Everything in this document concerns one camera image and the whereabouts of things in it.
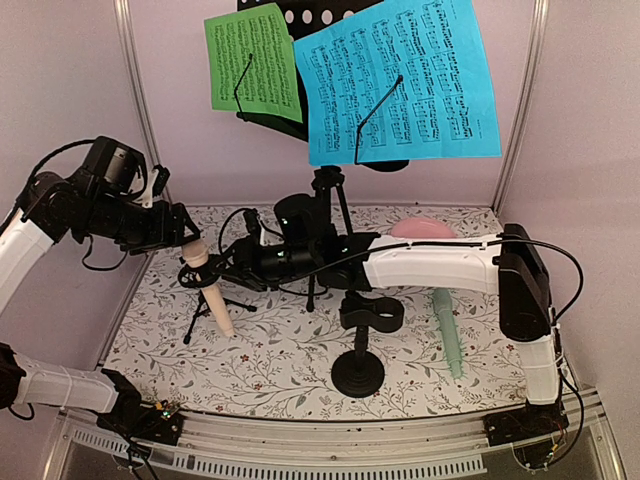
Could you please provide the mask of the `beige toy microphone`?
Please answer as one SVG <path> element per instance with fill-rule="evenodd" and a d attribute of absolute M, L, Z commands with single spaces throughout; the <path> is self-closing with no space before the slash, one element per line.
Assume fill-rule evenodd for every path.
<path fill-rule="evenodd" d="M 209 249 L 202 239 L 197 239 L 185 244 L 182 247 L 182 256 L 186 264 L 196 271 L 196 277 L 199 280 L 203 280 L 204 276 L 200 272 L 205 272 L 204 267 L 209 260 Z M 234 328 L 232 320 L 227 309 L 227 306 L 222 297 L 219 287 L 215 284 L 215 281 L 207 286 L 200 288 L 204 299 L 213 314 L 216 323 L 221 332 L 226 337 L 234 335 Z"/>

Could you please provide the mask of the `black tripod microphone stand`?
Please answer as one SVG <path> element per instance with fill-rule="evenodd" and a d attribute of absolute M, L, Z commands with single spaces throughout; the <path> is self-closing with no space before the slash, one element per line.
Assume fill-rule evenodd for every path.
<path fill-rule="evenodd" d="M 199 291 L 198 306 L 184 336 L 183 343 L 188 345 L 191 342 L 197 319 L 206 313 L 213 315 L 218 329 L 225 337 L 233 336 L 235 331 L 227 306 L 237 306 L 249 312 L 256 312 L 257 308 L 223 297 L 219 286 L 216 284 L 217 277 L 207 267 L 209 252 L 203 242 L 194 241 L 183 246 L 182 258 L 187 268 L 186 272 L 192 274 L 192 279 L 196 283 L 195 289 Z"/>

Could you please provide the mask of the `black round-base microphone stand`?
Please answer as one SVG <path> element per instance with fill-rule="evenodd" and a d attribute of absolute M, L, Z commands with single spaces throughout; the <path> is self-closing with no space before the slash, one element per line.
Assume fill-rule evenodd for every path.
<path fill-rule="evenodd" d="M 355 330 L 353 349 L 341 354 L 331 368 L 334 387 L 350 398 L 366 398 L 384 383 L 382 361 L 368 349 L 369 330 L 394 333 L 404 322 L 404 306 L 390 297 L 366 298 L 348 291 L 339 309 L 344 330 Z"/>

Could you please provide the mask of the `mint green toy microphone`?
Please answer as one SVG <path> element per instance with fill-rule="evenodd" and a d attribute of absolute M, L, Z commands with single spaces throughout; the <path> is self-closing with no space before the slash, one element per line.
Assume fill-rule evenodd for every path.
<path fill-rule="evenodd" d="M 462 350 L 449 290 L 446 288 L 434 289 L 432 306 L 438 319 L 443 350 L 451 376 L 454 380 L 460 380 L 463 377 Z"/>

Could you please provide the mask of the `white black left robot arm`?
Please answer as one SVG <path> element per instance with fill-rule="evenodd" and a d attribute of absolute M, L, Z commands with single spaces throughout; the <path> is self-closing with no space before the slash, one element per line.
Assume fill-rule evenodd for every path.
<path fill-rule="evenodd" d="M 7 305 L 35 264 L 66 235 L 112 240 L 128 256 L 190 246 L 201 237 L 186 207 L 160 199 L 169 178 L 144 155 L 105 136 L 83 140 L 87 155 L 70 176 L 39 162 L 1 225 L 1 303 Z M 37 362 L 1 346 L 1 406 L 80 408 L 111 419 L 128 434 L 148 426 L 140 394 L 121 374 Z"/>

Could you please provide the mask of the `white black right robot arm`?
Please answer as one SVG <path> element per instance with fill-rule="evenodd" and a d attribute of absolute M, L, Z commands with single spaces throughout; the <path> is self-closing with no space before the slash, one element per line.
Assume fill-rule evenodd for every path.
<path fill-rule="evenodd" d="M 332 221 L 328 193 L 295 194 L 274 207 L 280 242 L 265 245 L 253 209 L 243 212 L 247 234 L 220 250 L 220 275 L 254 291 L 275 289 L 310 277 L 344 291 L 339 318 L 356 332 L 352 350 L 333 364 L 332 380 L 342 393 L 362 398 L 383 382 L 381 361 L 366 348 L 368 333 L 391 333 L 403 319 L 399 301 L 369 298 L 374 289 L 429 287 L 497 295 L 501 333 L 514 342 L 526 385 L 526 407 L 517 427 L 537 436 L 556 417 L 561 391 L 558 336 L 549 274 L 537 244 L 519 224 L 496 236 L 452 238 L 356 232 L 348 214 L 345 231 Z"/>

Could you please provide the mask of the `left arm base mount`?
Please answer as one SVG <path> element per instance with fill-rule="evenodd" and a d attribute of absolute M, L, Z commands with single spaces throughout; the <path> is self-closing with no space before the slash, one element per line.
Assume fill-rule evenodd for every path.
<path fill-rule="evenodd" d="M 114 406 L 106 413 L 98 413 L 99 428 L 122 434 L 127 439 L 142 439 L 176 446 L 182 433 L 184 416 L 166 401 L 160 408 L 145 404 L 136 387 L 114 370 L 100 372 L 113 383 L 117 393 Z"/>

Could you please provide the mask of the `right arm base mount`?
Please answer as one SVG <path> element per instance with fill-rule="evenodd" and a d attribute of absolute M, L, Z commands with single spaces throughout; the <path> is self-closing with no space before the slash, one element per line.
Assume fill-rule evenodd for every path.
<path fill-rule="evenodd" d="M 512 445 L 516 461 L 529 470 L 550 466 L 566 444 L 569 421 L 561 400 L 549 405 L 524 406 L 483 417 L 490 446 Z"/>

